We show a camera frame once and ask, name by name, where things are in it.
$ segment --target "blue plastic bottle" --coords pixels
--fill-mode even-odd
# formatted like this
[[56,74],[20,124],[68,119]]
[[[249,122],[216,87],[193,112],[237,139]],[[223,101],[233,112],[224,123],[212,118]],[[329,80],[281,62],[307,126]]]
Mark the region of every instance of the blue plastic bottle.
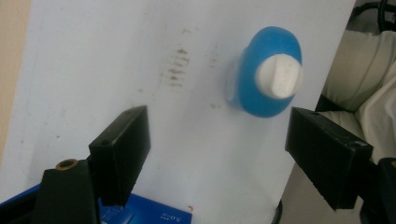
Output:
[[303,80],[297,38],[279,27],[260,30],[234,65],[226,99],[251,115],[270,118],[291,102]]

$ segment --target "white surface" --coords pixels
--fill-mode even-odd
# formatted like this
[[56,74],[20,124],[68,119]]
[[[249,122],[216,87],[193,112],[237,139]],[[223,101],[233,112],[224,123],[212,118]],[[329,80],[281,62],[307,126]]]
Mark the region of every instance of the white surface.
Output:
[[267,58],[256,73],[259,90],[272,98],[285,99],[294,95],[303,82],[300,63],[287,54]]
[[148,105],[152,149],[136,194],[193,206],[193,223],[270,223],[293,165],[290,109],[258,119],[228,107],[225,75],[261,28],[283,27],[304,59],[292,104],[313,109],[353,3],[33,1],[0,200],[87,157],[121,111]]

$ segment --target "beige wall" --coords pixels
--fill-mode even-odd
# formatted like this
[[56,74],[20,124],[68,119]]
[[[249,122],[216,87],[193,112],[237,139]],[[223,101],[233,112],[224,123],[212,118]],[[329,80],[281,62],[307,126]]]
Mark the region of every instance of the beige wall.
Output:
[[21,67],[30,0],[0,0],[0,162]]

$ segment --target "blue base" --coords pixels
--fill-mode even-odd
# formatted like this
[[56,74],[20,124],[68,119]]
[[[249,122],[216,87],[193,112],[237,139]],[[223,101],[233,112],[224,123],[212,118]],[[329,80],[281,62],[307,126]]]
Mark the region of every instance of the blue base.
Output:
[[191,224],[192,218],[191,213],[134,194],[123,209],[100,204],[100,212],[104,224]]

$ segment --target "blue object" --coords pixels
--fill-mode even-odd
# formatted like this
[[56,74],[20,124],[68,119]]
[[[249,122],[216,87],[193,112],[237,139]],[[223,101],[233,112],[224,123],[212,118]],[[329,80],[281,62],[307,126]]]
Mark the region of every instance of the blue object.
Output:
[[6,203],[10,203],[12,201],[15,201],[15,200],[17,200],[17,199],[19,199],[19,198],[21,198],[23,196],[26,196],[26,195],[28,195],[28,194],[30,194],[32,192],[38,191],[39,189],[40,189],[40,185],[38,184],[38,185],[36,185],[34,187],[31,187],[31,188],[27,189],[26,191],[24,191],[24,192],[22,192],[20,194],[15,195],[14,197],[6,200],[5,202],[0,203],[0,206],[4,205]]
[[279,54],[289,55],[300,66],[302,64],[300,45],[291,32],[274,26],[260,30],[230,74],[227,83],[227,100],[231,105],[261,118],[275,116],[289,105],[294,95],[285,99],[276,99],[264,94],[256,81],[256,74],[262,63]]
[[192,214],[131,194],[123,209],[100,206],[102,223],[106,224],[191,224]]

